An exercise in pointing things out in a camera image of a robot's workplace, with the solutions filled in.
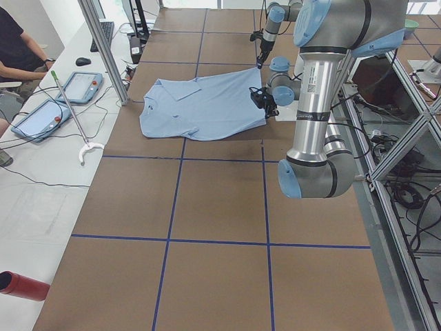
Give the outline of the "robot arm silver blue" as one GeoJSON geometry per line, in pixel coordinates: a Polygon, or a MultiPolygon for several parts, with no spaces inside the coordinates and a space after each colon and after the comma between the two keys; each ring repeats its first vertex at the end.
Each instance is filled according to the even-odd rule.
{"type": "Polygon", "coordinates": [[[254,32],[255,39],[260,40],[260,53],[256,58],[258,69],[262,68],[273,50],[282,22],[295,22],[301,8],[302,1],[289,1],[287,5],[274,2],[269,5],[266,26],[254,32]]]}
{"type": "Polygon", "coordinates": [[[355,161],[337,127],[331,104],[340,88],[339,63],[397,49],[404,38],[406,1],[290,1],[271,3],[260,33],[258,64],[271,52],[280,25],[294,23],[294,45],[303,62],[299,83],[287,76],[288,60],[274,59],[264,90],[264,108],[298,100],[294,142],[278,164],[278,180],[290,198],[329,198],[345,193],[355,161]]]}

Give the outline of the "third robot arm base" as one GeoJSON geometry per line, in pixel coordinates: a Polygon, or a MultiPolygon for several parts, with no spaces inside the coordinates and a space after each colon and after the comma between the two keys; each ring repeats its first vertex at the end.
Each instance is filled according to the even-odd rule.
{"type": "Polygon", "coordinates": [[[440,48],[427,61],[408,60],[412,68],[411,76],[419,83],[440,84],[440,48]]]}

